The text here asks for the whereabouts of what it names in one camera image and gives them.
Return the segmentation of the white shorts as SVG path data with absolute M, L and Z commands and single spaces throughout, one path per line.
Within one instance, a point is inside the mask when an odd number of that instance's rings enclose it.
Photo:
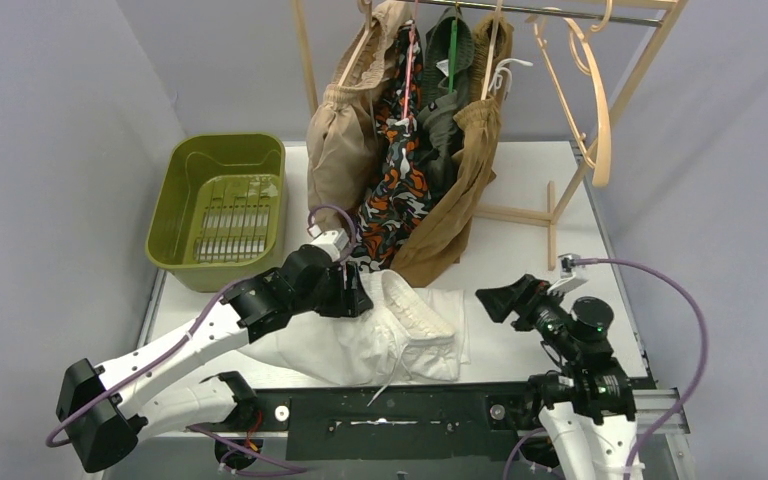
M 339 386 L 457 381 L 469 360 L 463 291 L 413 288 L 392 270 L 361 282 L 373 306 L 360 316 L 300 314 L 242 353 Z

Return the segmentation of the camouflage patterned shorts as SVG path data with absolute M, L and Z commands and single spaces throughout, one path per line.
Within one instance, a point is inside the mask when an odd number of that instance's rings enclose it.
M 356 246 L 352 253 L 352 260 L 365 272 L 388 269 L 432 208 L 428 182 L 419 166 L 421 139 L 417 115 L 423 53 L 418 34 L 409 117 L 402 119 L 409 31 L 410 20 L 400 26 L 393 43 L 397 54 L 394 79 L 374 104 L 376 134 L 384 146 L 357 211 Z

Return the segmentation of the olive green plastic basket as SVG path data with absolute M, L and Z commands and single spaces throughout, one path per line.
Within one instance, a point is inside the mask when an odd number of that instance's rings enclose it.
M 190 137 L 170 155 L 145 253 L 186 288 L 213 293 L 283 261 L 287 200 L 275 136 Z

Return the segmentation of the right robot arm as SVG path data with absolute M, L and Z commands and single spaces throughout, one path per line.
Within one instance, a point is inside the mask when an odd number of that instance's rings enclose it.
M 640 479 L 645 465 L 632 450 L 638 424 L 631 381 L 608 340 L 613 310 L 592 296 L 562 306 L 585 281 L 577 273 L 554 283 L 526 274 L 476 296 L 491 321 L 515 314 L 513 328 L 537 332 L 555 355 L 555 371 L 530 377 L 535 391 L 523 398 L 522 411 L 548 434 L 565 477 Z

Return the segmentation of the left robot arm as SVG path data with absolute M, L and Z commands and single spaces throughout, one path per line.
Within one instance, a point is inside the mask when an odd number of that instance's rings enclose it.
M 357 318 L 373 307 L 358 267 L 332 247 L 305 244 L 284 263 L 232 282 L 192 321 L 121 357 L 66 368 L 58 395 L 59 425 L 46 445 L 69 445 L 83 470 L 105 470 L 147 438 L 192 424 L 241 427 L 255 416 L 254 394 L 238 373 L 213 374 L 161 395 L 190 372 L 288 326 L 297 315 Z

